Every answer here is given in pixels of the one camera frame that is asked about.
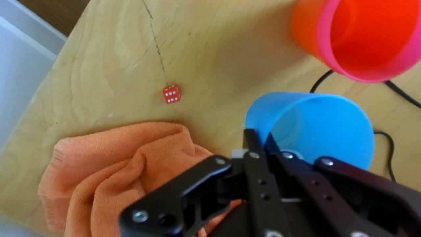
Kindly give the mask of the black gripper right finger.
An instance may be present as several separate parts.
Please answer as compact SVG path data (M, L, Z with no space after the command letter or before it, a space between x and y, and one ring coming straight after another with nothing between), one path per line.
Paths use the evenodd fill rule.
M308 164L266 140L294 237L421 237L421 193L333 157Z

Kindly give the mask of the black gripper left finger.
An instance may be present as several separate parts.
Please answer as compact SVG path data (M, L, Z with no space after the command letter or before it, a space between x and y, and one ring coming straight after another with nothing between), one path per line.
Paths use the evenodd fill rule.
M123 237L194 237L217 216L214 237L292 237L277 181L257 133L241 158L212 156L127 207Z

